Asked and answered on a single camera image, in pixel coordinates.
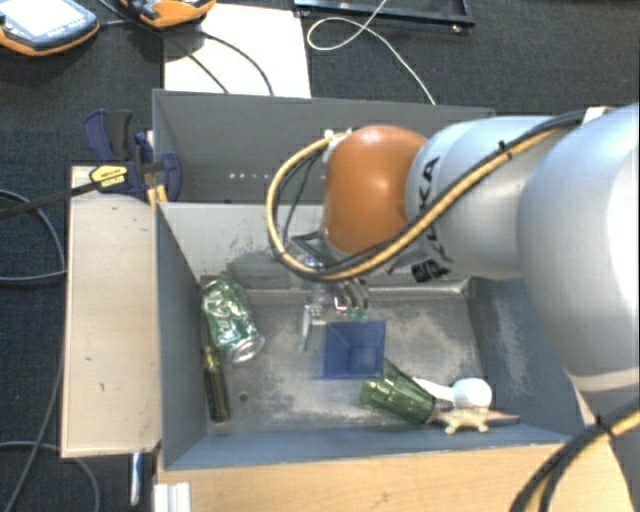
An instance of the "gray bin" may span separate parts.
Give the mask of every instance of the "gray bin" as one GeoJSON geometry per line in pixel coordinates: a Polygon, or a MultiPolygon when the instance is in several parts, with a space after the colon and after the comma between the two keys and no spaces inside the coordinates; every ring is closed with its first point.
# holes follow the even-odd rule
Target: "gray bin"
{"type": "MultiPolygon", "coordinates": [[[[392,123],[429,136],[488,115],[487,109],[155,92],[156,149],[178,151],[185,173],[181,201],[161,204],[157,215],[165,469],[553,443],[582,428],[573,387],[520,281],[453,276],[418,285],[400,273],[371,282],[371,316],[387,321],[389,359],[442,384],[485,377],[495,407],[519,415],[517,425],[453,436],[436,426],[408,426],[361,406],[362,381],[321,378],[323,329],[314,328],[305,352],[297,350],[310,290],[270,253],[264,177],[326,128],[392,123]],[[201,370],[199,296],[201,280],[221,272],[243,281],[267,343],[255,360],[226,368],[232,418],[215,425],[201,370]]],[[[317,227],[320,207],[313,203],[321,197],[318,178],[292,232],[317,227]]]]}

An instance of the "orange device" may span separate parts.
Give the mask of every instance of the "orange device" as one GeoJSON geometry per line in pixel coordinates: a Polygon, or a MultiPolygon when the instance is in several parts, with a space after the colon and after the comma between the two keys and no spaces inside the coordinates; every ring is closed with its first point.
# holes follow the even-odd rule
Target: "orange device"
{"type": "Polygon", "coordinates": [[[141,21],[153,28],[167,28],[203,18],[216,0],[120,0],[141,21]]]}
{"type": "Polygon", "coordinates": [[[65,51],[98,28],[95,14],[72,0],[0,0],[0,45],[22,55],[65,51]]]}

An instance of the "black carpet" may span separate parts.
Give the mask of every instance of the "black carpet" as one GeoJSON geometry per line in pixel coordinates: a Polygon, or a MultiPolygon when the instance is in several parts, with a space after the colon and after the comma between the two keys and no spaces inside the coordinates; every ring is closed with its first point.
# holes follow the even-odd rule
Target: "black carpet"
{"type": "MultiPolygon", "coordinates": [[[[113,14],[80,0],[101,20],[113,14]]],[[[236,1],[290,8],[291,2],[236,1]]],[[[638,101],[640,3],[635,0],[471,0],[477,26],[455,35],[413,23],[376,21],[423,77],[437,102],[501,113],[561,113],[592,104],[638,101]]],[[[316,17],[305,18],[309,27],[316,17]]],[[[317,41],[352,32],[324,26],[317,41]]],[[[382,44],[364,34],[333,52],[308,50],[316,97],[426,102],[382,44]]],[[[151,127],[151,90],[162,84],[162,43],[113,26],[64,55],[27,59],[0,52],[0,189],[29,198],[67,186],[74,162],[91,160],[80,122],[98,108],[130,109],[132,129],[151,127]]],[[[64,239],[63,204],[46,208],[64,239]]],[[[53,242],[32,216],[0,222],[0,275],[55,270],[53,242]]],[[[63,335],[64,284],[0,285],[0,442],[34,439],[49,399],[63,335]]],[[[57,443],[58,416],[45,440],[57,443]]],[[[27,450],[0,452],[0,509],[27,450]]],[[[103,511],[127,510],[128,458],[92,459],[103,511]]],[[[39,457],[16,510],[91,510],[91,488],[77,467],[39,457]]]]}

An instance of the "white paper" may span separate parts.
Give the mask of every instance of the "white paper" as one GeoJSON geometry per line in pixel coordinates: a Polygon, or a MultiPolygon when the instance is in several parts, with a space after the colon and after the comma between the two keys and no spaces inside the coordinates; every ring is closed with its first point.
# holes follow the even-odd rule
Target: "white paper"
{"type": "MultiPolygon", "coordinates": [[[[293,12],[217,4],[201,28],[249,55],[264,70],[276,96],[311,96],[302,27],[293,12]]],[[[165,55],[172,52],[175,47],[165,43],[165,55]]],[[[193,55],[229,93],[268,95],[260,73],[232,49],[206,40],[193,55]]],[[[188,57],[166,62],[164,86],[174,91],[222,92],[188,57]]]]}

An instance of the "blue plastic block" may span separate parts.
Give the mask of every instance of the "blue plastic block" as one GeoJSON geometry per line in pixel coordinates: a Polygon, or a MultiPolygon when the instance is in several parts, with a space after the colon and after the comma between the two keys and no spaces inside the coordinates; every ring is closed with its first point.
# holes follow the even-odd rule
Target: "blue plastic block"
{"type": "Polygon", "coordinates": [[[327,324],[325,379],[356,379],[382,375],[386,322],[327,324]]]}

